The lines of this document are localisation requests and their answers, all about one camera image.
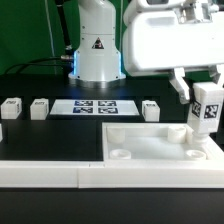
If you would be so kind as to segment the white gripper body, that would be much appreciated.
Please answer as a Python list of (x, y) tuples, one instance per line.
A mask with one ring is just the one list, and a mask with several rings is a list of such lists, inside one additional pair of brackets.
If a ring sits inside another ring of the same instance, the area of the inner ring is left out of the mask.
[(173, 11), (124, 14), (123, 61), (132, 76), (224, 64), (224, 12), (208, 23), (180, 24)]

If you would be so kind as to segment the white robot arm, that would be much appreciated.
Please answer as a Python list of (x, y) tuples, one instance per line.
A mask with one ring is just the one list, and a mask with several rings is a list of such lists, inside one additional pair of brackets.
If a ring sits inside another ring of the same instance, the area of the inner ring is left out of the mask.
[(106, 87), (132, 76), (167, 74), (180, 102), (190, 101), (183, 78), (207, 70), (224, 86), (224, 10), (212, 0), (132, 0), (123, 15), (122, 49), (115, 47), (115, 9), (108, 0), (78, 0), (80, 45), (69, 78)]

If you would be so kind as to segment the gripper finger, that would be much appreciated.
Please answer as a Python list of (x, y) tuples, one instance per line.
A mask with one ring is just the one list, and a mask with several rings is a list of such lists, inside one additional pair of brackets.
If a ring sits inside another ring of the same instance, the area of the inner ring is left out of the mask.
[(212, 66), (209, 74), (213, 82), (218, 86), (224, 85), (224, 64)]
[(185, 70), (183, 67), (174, 68), (171, 71), (169, 82), (179, 94), (181, 104), (188, 104), (190, 102), (190, 88), (184, 80)]

